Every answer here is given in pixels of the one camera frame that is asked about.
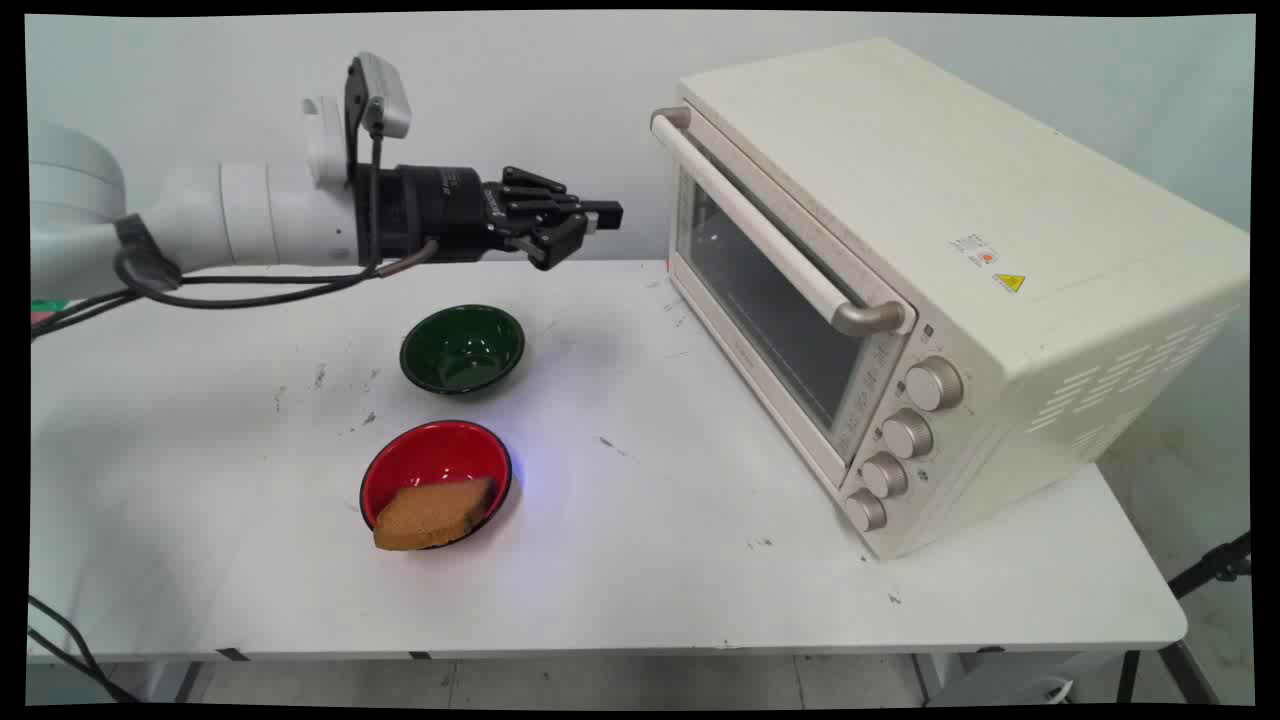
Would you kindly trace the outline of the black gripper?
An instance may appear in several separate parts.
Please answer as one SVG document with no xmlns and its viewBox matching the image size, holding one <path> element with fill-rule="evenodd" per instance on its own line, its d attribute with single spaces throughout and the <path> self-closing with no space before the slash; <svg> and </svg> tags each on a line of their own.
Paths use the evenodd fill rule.
<svg viewBox="0 0 1280 720">
<path fill-rule="evenodd" d="M 358 164 L 355 176 L 355 219 L 358 264 L 383 263 L 417 252 L 436 240 L 430 263 L 475 263 L 486 252 L 522 252 L 540 272 L 549 272 L 577 252 L 595 231 L 617 231 L 625 210 L 616 201 L 591 201 L 571 193 L 559 181 L 504 167 L 499 209 L 504 217 L 536 222 L 504 238 L 490 228 L 485 184 L 476 170 L 462 167 L 398 165 L 378 174 L 379 254 L 370 240 L 372 167 Z"/>
</svg>

